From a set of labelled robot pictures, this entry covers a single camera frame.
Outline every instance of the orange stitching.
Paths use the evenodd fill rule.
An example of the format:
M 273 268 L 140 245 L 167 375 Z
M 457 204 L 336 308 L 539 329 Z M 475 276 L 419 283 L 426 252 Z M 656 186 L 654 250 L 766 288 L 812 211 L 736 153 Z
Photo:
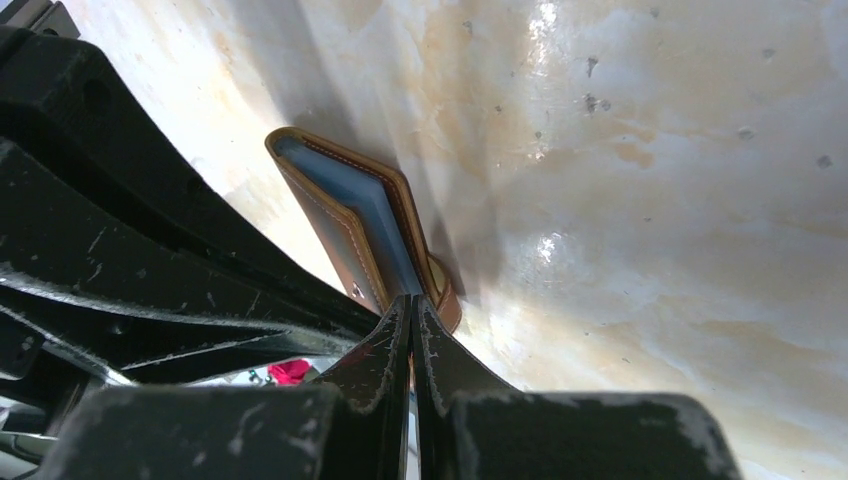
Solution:
M 439 308 L 436 309 L 436 313 L 438 313 L 440 317 L 442 316 L 442 313 L 444 312 L 445 307 L 448 304 L 449 294 L 452 293 L 451 290 L 453 290 L 453 285 L 450 283 L 450 281 L 448 281 L 447 286 L 445 287 L 445 291 L 442 292 L 442 304 L 439 305 Z
M 345 227 L 347 233 L 350 234 L 350 239 L 353 242 L 353 249 L 356 250 L 356 256 L 359 257 L 359 265 L 362 267 L 362 271 L 365 272 L 365 278 L 368 279 L 368 284 L 371 285 L 371 293 L 374 294 L 374 299 L 377 300 L 377 305 L 380 307 L 380 310 L 385 310 L 386 307 L 383 305 L 383 302 L 380 301 L 380 295 L 377 294 L 377 287 L 374 285 L 374 281 L 371 280 L 371 275 L 368 275 L 368 267 L 365 266 L 365 260 L 362 259 L 362 253 L 359 251 L 359 247 L 356 246 L 356 240 L 354 239 L 353 230 L 351 230 L 350 227 L 348 227 L 344 222 L 342 222 L 337 216 L 333 215 L 332 212 L 324 208 L 323 205 L 318 203 L 318 200 L 315 200 L 315 198 L 310 195 L 305 188 L 303 188 L 299 183 L 297 183 L 297 180 L 292 178 L 292 176 L 289 175 L 288 172 L 286 172 L 284 169 L 280 169 L 280 172 L 286 177 L 288 177 L 301 192 L 306 194 L 306 196 L 309 197 L 310 200 L 312 200 L 312 203 L 318 205 L 318 208 L 323 210 L 324 213 L 333 217 L 333 220 L 339 222 L 339 225 Z
M 327 150 L 326 148 L 324 148 L 324 147 L 322 147 L 322 146 L 320 146 L 320 145 L 316 145 L 315 143 L 310 142 L 310 141 L 308 141 L 308 140 L 306 140 L 306 144 L 307 144 L 310 148 L 313 148 L 313 149 L 315 149 L 315 150 L 317 150 L 317 151 L 319 151 L 319 152 L 323 153 L 324 155 L 329 155 L 330 157 L 335 158 L 336 160 L 339 160 L 339 161 L 341 161 L 341 162 L 344 162 L 344 163 L 346 163 L 346 164 L 350 165 L 351 167 L 354 167 L 354 168 L 364 168 L 364 169 L 365 169 L 366 171 L 368 171 L 369 173 L 371 173 L 371 174 L 373 174 L 373 175 L 376 175 L 376 176 L 377 176 L 377 177 L 379 177 L 381 180 L 383 180 L 385 183 L 388 183 L 388 184 L 389 184 L 389 187 L 391 187 L 391 189 L 392 189 L 392 193 L 394 194 L 394 196 L 395 196 L 395 198 L 397 199 L 398 203 L 400 203 L 400 204 L 402 204 L 402 203 L 403 203 L 403 199 L 401 198 L 401 195 L 400 195 L 400 193 L 399 193 L 399 192 L 398 192 L 398 190 L 397 190 L 397 186 L 395 186 L 394 182 L 392 182 L 391 180 L 389 180 L 388 178 L 386 178 L 386 177 L 385 177 L 383 174 L 381 174 L 380 172 L 378 172 L 378 171 L 376 171 L 376 170 L 373 170 L 373 169 L 371 169 L 371 168 L 368 168 L 368 167 L 367 167 L 367 166 L 365 166 L 365 165 L 355 165 L 355 164 L 353 164 L 351 161 L 349 161 L 348 159 L 346 159 L 346 158 L 342 157 L 341 155 L 338 155 L 338 154 L 337 154 L 337 153 L 335 153 L 335 152 L 331 152 L 331 151 Z M 407 218 L 407 219 L 406 219 L 406 221 L 404 221 L 404 222 L 402 222 L 402 223 L 403 223 L 404 229 L 406 230 L 406 235 L 407 235 L 407 237 L 409 238 L 410 242 L 414 245 L 414 244 L 415 244 L 415 241 L 414 241 L 414 237 L 412 236 L 412 228 L 409 226 L 409 219 Z M 415 268 L 415 273 L 417 273 L 417 274 L 418 274 L 418 280 L 420 280 L 420 281 L 421 281 L 421 288 L 426 288 L 426 286 L 427 286 L 427 282 L 426 282 L 426 281 L 424 281 L 424 274 L 421 272 L 421 270 L 420 270 L 420 268 L 419 268 L 419 266 L 418 266 L 418 262 L 413 261 L 413 262 L 412 262 L 412 267 L 413 267 L 413 268 Z

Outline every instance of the wallet stitching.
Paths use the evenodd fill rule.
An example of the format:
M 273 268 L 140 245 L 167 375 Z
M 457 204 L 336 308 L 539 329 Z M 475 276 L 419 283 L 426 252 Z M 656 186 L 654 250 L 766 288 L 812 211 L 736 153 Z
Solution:
M 356 250 L 356 256 L 359 258 L 359 265 L 362 267 L 362 271 L 365 272 L 365 278 L 368 279 L 368 284 L 371 286 L 371 293 L 374 294 L 374 299 L 377 301 L 377 305 L 380 307 L 380 309 L 385 310 L 386 307 L 383 305 L 383 302 L 380 301 L 380 295 L 377 294 L 377 287 L 374 286 L 374 281 L 371 279 L 371 275 L 368 274 L 368 267 L 365 266 L 365 260 L 362 258 L 362 253 L 359 251 L 359 247 L 356 245 L 356 240 L 354 239 L 353 231 L 350 229 L 350 227 L 348 227 L 344 222 L 342 222 L 339 217 L 333 215 L 333 212 L 327 210 L 326 208 L 324 208 L 323 205 L 318 203 L 318 200 L 316 200 L 315 197 L 313 197 L 308 191 L 306 191 L 306 189 L 303 188 L 303 186 L 301 186 L 297 182 L 297 180 L 292 178 L 291 175 L 289 175 L 286 171 L 282 169 L 280 171 L 283 172 L 283 175 L 289 177 L 292 180 L 292 183 L 295 184 L 301 192 L 306 194 L 306 196 L 309 197 L 310 200 L 312 200 L 312 203 L 318 205 L 318 208 L 323 210 L 324 213 L 326 213 L 327 215 L 331 216 L 333 220 L 337 221 L 339 225 L 343 226 L 347 230 L 347 233 L 350 234 L 350 239 L 353 242 L 353 249 Z
M 401 198 L 401 196 L 400 196 L 400 193 L 398 192 L 397 187 L 395 186 L 394 182 L 392 182 L 391 180 L 389 180 L 387 177 L 385 177 L 385 176 L 384 176 L 383 174 L 381 174 L 380 172 L 375 171 L 375 170 L 372 170 L 372 169 L 368 168 L 368 167 L 367 167 L 367 166 L 365 166 L 365 165 L 355 165 L 355 164 L 353 164 L 350 160 L 348 160 L 348 159 L 346 159 L 346 158 L 342 157 L 341 155 L 339 155 L 339 154 L 337 154 L 337 153 L 335 153 L 335 152 L 332 152 L 332 151 L 330 151 L 330 150 L 327 150 L 326 148 L 321 147 L 320 145 L 316 145 L 316 144 L 314 144 L 314 143 L 312 143 L 312 142 L 308 142 L 308 143 L 309 143 L 309 147 L 310 147 L 310 148 L 313 148 L 313 149 L 315 149 L 315 150 L 317 150 L 317 151 L 319 151 L 319 152 L 323 153 L 324 155 L 329 155 L 330 157 L 335 158 L 336 160 L 339 160 L 339 161 L 341 161 L 341 162 L 344 162 L 344 163 L 346 163 L 346 164 L 348 164 L 348 165 L 350 165 L 351 167 L 354 167 L 354 168 L 364 168 L 364 169 L 365 169 L 365 170 L 367 170 L 369 173 L 371 173 L 371 174 L 373 174 L 373 175 L 376 175 L 376 176 L 377 176 L 377 177 L 379 177 L 381 180 L 383 180 L 383 181 L 384 181 L 384 183 L 388 183 L 388 184 L 389 184 L 389 187 L 392 189 L 392 194 L 393 194 L 393 195 L 395 196 L 395 198 L 398 200 L 398 203 L 403 203 L 402 198 Z M 414 244 L 414 243 L 415 243 L 415 242 L 414 242 L 414 237 L 412 236 L 412 229 L 411 229 L 411 228 L 410 228 L 410 226 L 409 226 L 409 221 L 408 221 L 408 219 L 404 219 L 404 220 L 406 220 L 406 221 L 401 222 L 401 223 L 403 223 L 403 227 L 404 227 L 404 230 L 406 231 L 407 238 L 409 238 L 409 239 L 410 239 L 410 241 Z M 427 282 L 424 280 L 424 273 L 421 271 L 420 267 L 418 266 L 418 262 L 413 261 L 413 262 L 412 262 L 412 266 L 415 268 L 415 273 L 417 273 L 417 274 L 418 274 L 418 280 L 420 280 L 420 281 L 421 281 L 421 287 L 422 287 L 422 288 L 425 288 L 425 287 L 426 287 L 426 285 L 427 285 Z

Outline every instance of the stained surface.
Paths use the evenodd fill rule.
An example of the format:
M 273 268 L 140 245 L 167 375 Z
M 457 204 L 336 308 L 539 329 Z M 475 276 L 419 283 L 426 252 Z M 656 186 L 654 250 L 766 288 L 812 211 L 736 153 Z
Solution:
M 517 386 L 687 393 L 747 478 L 848 476 L 848 1 L 65 3 L 316 275 L 281 125 L 406 173 Z

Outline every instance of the red cloth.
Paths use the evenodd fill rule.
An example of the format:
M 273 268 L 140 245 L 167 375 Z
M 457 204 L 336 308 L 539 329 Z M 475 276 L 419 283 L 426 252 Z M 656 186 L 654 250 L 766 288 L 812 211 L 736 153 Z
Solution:
M 292 360 L 268 367 L 268 374 L 274 377 L 278 385 L 297 385 L 303 381 L 312 365 L 306 360 Z

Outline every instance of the brown leather wallet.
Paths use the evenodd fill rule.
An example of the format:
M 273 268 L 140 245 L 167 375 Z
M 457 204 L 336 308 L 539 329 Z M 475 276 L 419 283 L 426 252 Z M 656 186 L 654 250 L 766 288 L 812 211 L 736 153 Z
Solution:
M 430 297 L 453 332 L 462 311 L 450 276 L 427 250 L 401 172 L 299 128 L 265 140 L 346 292 L 382 314 L 397 295 Z

